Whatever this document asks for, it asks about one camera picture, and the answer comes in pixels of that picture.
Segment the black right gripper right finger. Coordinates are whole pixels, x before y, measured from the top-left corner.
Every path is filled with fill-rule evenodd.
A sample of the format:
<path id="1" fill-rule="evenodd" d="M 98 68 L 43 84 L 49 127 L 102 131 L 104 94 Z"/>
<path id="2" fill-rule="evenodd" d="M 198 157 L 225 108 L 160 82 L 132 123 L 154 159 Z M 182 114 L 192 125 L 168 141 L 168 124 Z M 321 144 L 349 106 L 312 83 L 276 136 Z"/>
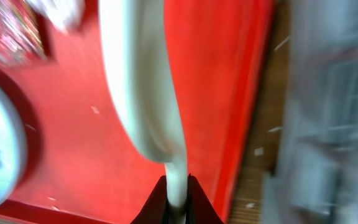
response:
<path id="1" fill-rule="evenodd" d="M 188 176 L 186 199 L 186 224 L 223 224 L 208 200 L 198 179 Z"/>

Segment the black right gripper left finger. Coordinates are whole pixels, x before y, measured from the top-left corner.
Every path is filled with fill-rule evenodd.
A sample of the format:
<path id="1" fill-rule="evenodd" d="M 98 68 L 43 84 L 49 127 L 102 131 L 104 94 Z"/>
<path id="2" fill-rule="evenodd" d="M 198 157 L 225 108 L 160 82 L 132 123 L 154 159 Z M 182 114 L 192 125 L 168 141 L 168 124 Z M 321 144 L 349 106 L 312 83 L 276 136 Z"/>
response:
<path id="1" fill-rule="evenodd" d="M 168 214 L 167 180 L 163 175 L 131 224 L 168 224 Z"/>

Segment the white plastic spoon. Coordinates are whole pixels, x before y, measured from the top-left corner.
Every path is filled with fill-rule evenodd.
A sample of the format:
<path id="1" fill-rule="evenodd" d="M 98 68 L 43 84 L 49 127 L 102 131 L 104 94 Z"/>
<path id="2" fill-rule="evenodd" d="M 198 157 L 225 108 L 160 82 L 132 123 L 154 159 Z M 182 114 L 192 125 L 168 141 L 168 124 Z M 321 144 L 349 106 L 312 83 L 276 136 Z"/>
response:
<path id="1" fill-rule="evenodd" d="M 131 143 L 165 166 L 169 223 L 186 222 L 188 162 L 170 62 L 163 0 L 100 0 L 104 69 Z"/>

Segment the white tissue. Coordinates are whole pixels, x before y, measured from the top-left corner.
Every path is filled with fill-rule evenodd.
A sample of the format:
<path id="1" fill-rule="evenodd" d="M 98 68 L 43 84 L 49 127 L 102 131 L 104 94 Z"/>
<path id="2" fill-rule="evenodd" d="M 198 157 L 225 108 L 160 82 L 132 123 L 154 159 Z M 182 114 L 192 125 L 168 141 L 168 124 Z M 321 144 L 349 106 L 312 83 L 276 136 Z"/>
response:
<path id="1" fill-rule="evenodd" d="M 79 28 L 85 12 L 84 0 L 26 0 L 26 2 L 63 33 Z"/>

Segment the red snack wrapper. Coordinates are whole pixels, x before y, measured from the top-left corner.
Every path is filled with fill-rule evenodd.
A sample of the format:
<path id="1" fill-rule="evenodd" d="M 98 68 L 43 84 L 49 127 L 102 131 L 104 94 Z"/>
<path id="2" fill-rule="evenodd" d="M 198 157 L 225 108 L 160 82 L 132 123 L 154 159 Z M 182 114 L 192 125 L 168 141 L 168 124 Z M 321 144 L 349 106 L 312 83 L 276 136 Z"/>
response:
<path id="1" fill-rule="evenodd" d="M 45 60 L 37 18 L 25 0 L 0 0 L 0 63 L 8 67 Z"/>

